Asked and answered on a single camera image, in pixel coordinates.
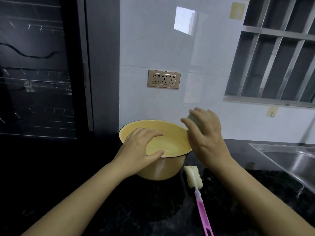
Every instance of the person's left hand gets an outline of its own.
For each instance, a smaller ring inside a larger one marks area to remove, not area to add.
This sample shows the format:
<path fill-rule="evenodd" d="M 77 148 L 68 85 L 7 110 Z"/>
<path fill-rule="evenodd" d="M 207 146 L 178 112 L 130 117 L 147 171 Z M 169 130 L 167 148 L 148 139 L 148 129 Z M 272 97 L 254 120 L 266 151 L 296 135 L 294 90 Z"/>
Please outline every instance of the person's left hand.
<path fill-rule="evenodd" d="M 146 154 L 147 144 L 158 136 L 163 134 L 154 129 L 137 128 L 126 138 L 112 163 L 121 169 L 126 178 L 137 174 L 164 154 L 163 150 L 149 156 Z"/>

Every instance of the electrical outlet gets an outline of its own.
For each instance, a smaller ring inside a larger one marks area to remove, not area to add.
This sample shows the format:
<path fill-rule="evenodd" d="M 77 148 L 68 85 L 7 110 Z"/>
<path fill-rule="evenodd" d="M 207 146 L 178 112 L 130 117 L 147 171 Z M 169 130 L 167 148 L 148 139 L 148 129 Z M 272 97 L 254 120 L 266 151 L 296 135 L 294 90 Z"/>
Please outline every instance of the electrical outlet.
<path fill-rule="evenodd" d="M 153 75 L 153 83 L 160 84 L 161 83 L 161 75 L 154 73 Z"/>
<path fill-rule="evenodd" d="M 148 86 L 179 88 L 180 73 L 160 70 L 149 70 Z"/>

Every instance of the glass cabinet door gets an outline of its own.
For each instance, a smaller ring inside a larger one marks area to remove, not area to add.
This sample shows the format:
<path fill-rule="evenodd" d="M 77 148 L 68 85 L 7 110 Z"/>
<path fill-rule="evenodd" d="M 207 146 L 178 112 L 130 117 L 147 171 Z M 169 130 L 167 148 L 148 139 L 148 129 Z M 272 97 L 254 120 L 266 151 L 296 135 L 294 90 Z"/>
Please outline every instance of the glass cabinet door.
<path fill-rule="evenodd" d="M 76 138 L 60 0 L 0 0 L 0 134 Z"/>

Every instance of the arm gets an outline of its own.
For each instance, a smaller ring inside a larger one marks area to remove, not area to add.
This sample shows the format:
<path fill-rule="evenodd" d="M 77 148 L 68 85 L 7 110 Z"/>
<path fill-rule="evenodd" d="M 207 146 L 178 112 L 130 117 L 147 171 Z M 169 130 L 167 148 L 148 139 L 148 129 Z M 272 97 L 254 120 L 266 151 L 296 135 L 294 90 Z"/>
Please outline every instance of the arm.
<path fill-rule="evenodd" d="M 193 151 L 243 205 L 263 234 L 315 235 L 315 229 L 310 224 L 231 157 L 222 138 L 221 124 L 215 113 L 200 108 L 190 110 L 189 113 L 200 121 L 203 130 L 201 133 L 191 119 L 181 119 L 188 128 L 188 140 Z"/>
<path fill-rule="evenodd" d="M 157 151 L 146 155 L 147 144 L 156 136 L 162 134 L 145 128 L 134 130 L 112 162 L 45 214 L 22 236 L 81 235 L 96 211 L 122 180 L 136 174 L 164 154 L 164 151 Z"/>

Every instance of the gold outlet plate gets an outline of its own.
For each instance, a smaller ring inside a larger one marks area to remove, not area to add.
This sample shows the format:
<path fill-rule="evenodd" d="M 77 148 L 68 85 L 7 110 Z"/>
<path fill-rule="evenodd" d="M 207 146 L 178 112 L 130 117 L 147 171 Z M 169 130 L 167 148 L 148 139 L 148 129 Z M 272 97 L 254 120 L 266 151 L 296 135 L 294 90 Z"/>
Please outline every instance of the gold outlet plate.
<path fill-rule="evenodd" d="M 161 81 L 159 83 L 154 83 L 154 75 L 160 75 L 162 77 L 163 75 L 167 76 L 175 76 L 175 85 L 172 84 L 162 84 Z M 162 87 L 162 88 L 173 88 L 173 89 L 178 89 L 179 88 L 179 82 L 180 82 L 180 73 L 178 72 L 169 72 L 169 71 L 160 71 L 160 70 L 149 70 L 148 74 L 148 86 L 152 87 Z"/>

